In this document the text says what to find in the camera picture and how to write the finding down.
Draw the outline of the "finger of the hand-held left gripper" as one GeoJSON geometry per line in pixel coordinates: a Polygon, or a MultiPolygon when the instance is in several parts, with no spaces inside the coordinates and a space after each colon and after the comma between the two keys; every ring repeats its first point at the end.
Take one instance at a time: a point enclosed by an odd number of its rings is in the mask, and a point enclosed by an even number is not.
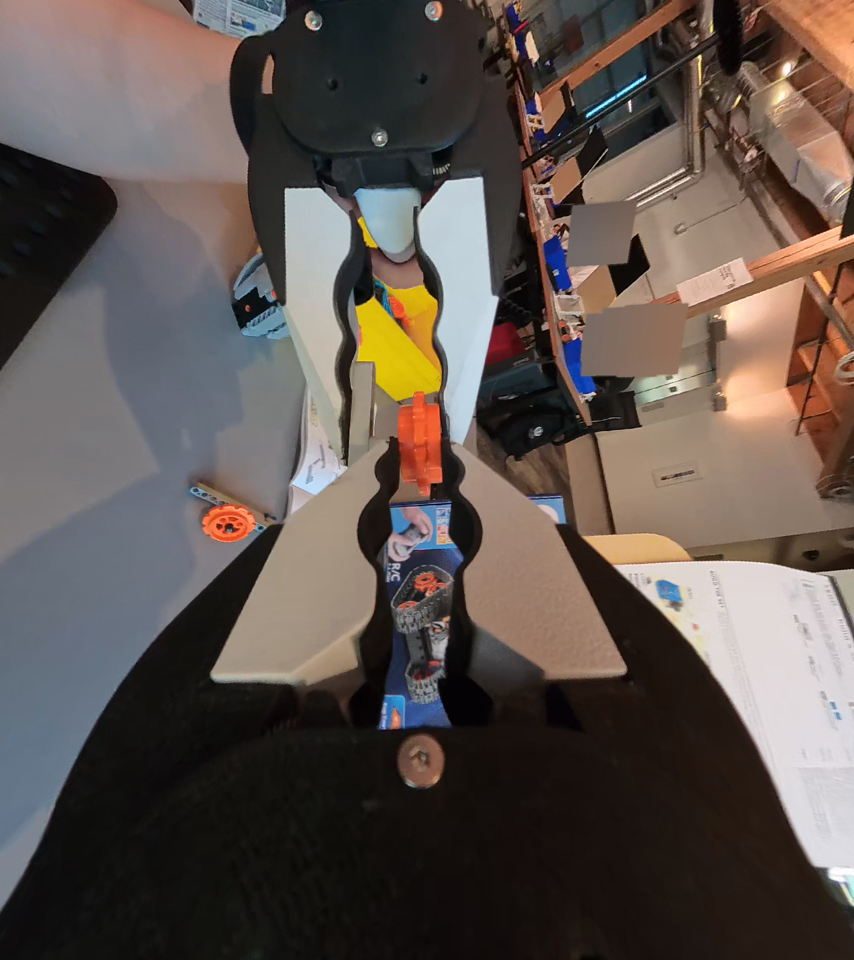
{"type": "Polygon", "coordinates": [[[433,345],[446,437],[461,445],[474,420],[497,305],[484,180],[446,181],[414,223],[418,259],[437,300],[433,345]]]}
{"type": "Polygon", "coordinates": [[[318,421],[337,457],[347,460],[359,346],[354,289],[367,247],[357,218],[323,188],[289,187],[284,201],[289,333],[318,421]]]}

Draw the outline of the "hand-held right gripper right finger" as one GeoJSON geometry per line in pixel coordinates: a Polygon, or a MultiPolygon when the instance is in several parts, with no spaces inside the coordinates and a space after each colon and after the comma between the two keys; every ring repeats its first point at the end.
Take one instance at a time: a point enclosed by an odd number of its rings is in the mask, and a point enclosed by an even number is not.
{"type": "Polygon", "coordinates": [[[571,530],[461,445],[441,454],[461,554],[439,688],[449,722],[490,724],[517,695],[624,678],[571,530]]]}

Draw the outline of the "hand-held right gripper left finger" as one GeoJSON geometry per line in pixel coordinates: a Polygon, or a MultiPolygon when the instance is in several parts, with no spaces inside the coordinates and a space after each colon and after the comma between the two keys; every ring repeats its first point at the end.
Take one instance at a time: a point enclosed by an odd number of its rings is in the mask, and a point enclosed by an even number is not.
{"type": "Polygon", "coordinates": [[[212,682],[330,694],[353,726],[378,726],[394,649],[383,561],[399,474],[398,441],[377,440],[273,530],[212,682]]]}

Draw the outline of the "orange wheel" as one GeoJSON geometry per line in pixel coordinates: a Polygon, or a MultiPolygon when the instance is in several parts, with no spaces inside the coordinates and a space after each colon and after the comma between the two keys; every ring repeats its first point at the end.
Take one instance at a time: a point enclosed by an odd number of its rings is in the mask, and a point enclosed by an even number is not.
{"type": "Polygon", "coordinates": [[[276,525],[277,517],[203,482],[188,486],[191,496],[208,509],[201,518],[202,532],[220,544],[237,544],[276,525]]]}
{"type": "Polygon", "coordinates": [[[370,362],[353,363],[350,388],[346,464],[353,466],[375,443],[396,439],[400,494],[430,498],[444,481],[441,405],[421,391],[402,402],[393,400],[377,385],[370,362]]]}

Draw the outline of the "person's left forearm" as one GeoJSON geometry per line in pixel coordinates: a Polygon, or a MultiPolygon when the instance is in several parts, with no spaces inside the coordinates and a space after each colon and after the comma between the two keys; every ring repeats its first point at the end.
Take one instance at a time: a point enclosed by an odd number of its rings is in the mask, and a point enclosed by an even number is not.
{"type": "Polygon", "coordinates": [[[107,179],[242,185],[239,44],[171,6],[0,1],[0,143],[107,179]]]}

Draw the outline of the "grey desk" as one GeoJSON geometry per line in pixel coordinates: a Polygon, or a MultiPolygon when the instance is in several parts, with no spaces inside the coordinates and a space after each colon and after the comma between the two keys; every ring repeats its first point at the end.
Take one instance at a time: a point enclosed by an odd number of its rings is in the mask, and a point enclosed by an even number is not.
{"type": "Polygon", "coordinates": [[[304,379],[239,332],[238,184],[115,181],[118,213],[0,374],[0,909],[85,738],[234,559],[200,480],[281,516],[304,379]]]}

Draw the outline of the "grey toy motor block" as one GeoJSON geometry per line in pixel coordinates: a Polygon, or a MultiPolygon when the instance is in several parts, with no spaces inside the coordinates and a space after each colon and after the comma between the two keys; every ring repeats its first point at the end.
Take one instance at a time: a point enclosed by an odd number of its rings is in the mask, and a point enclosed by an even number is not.
{"type": "Polygon", "coordinates": [[[263,252],[258,249],[242,266],[231,290],[231,309],[241,335],[282,341],[290,337],[287,317],[263,252]]]}

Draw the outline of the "yellow plastic bin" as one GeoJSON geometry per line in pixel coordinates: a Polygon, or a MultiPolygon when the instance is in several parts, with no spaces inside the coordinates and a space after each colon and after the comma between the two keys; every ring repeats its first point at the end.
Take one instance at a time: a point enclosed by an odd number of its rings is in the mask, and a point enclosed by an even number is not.
{"type": "Polygon", "coordinates": [[[359,326],[356,358],[375,365],[377,385],[394,401],[409,400],[417,392],[436,393],[442,382],[442,362],[433,341],[438,301],[426,288],[414,258],[391,261],[376,246],[363,217],[359,223],[371,263],[354,290],[359,326]],[[374,278],[405,306],[408,322],[403,327],[373,297],[374,278]]]}

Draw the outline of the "blue robot kit box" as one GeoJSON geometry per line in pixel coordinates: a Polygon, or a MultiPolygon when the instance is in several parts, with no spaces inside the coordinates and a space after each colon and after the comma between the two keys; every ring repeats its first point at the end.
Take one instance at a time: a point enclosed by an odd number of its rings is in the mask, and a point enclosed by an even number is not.
{"type": "Polygon", "coordinates": [[[449,501],[390,508],[383,566],[393,647],[385,680],[382,730],[447,727],[445,678],[453,584],[463,555],[450,534],[449,501]]]}

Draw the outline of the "white instruction booklet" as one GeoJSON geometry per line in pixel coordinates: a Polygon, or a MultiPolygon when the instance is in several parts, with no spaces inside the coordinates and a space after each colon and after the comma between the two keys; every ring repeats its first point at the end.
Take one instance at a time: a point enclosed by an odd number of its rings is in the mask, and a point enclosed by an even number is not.
{"type": "Polygon", "coordinates": [[[287,516],[300,510],[346,470],[347,466],[325,434],[311,391],[305,389],[296,462],[289,481],[287,516]]]}

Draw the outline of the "black backpack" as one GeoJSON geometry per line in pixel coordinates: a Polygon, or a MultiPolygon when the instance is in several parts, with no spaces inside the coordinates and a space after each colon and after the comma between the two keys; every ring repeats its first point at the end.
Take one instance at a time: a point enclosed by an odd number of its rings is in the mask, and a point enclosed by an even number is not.
{"type": "Polygon", "coordinates": [[[515,460],[543,447],[562,447],[590,433],[569,395],[558,387],[480,404],[477,422],[488,438],[515,460]]]}

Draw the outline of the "hanging printed paper sheet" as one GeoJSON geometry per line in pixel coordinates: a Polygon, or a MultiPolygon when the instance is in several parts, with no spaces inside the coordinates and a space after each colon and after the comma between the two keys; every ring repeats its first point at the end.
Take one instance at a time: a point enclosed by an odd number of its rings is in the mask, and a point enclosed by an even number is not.
{"type": "Polygon", "coordinates": [[[286,18],[285,1],[190,1],[193,22],[210,31],[243,40],[271,32],[286,18]]]}

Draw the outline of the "white poster with blocks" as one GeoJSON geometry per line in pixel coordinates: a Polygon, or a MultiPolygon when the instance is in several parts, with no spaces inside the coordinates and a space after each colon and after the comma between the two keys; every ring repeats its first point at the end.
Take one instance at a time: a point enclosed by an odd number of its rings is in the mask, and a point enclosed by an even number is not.
{"type": "Polygon", "coordinates": [[[769,562],[625,562],[586,542],[678,630],[748,730],[817,868],[854,868],[854,620],[836,579],[769,562]]]}

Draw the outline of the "white paper notice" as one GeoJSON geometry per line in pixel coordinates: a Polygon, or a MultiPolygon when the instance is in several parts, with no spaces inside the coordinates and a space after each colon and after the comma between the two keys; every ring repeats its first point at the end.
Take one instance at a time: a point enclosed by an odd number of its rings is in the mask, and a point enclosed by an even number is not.
{"type": "Polygon", "coordinates": [[[697,306],[733,292],[753,281],[742,258],[736,258],[677,284],[681,303],[697,306]]]}

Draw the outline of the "black dotted mat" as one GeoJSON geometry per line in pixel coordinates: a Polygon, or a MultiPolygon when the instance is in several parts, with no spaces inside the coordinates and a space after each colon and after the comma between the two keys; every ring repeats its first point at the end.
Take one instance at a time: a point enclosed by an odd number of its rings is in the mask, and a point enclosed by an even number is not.
{"type": "Polygon", "coordinates": [[[117,210],[104,179],[0,143],[0,373],[117,210]]]}

